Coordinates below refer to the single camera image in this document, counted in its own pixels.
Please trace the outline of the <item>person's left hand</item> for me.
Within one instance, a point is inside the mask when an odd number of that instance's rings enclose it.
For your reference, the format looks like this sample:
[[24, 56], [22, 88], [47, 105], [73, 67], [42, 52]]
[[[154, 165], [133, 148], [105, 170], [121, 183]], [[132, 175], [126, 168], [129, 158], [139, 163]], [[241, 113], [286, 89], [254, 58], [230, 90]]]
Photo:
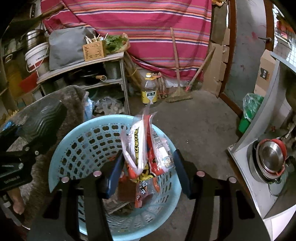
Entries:
[[21, 196], [20, 189], [15, 188], [15, 189], [10, 190], [10, 191], [8, 191], [8, 195], [13, 202], [14, 212], [19, 215], [23, 214], [25, 207], [24, 207], [24, 202], [23, 202], [23, 198]]

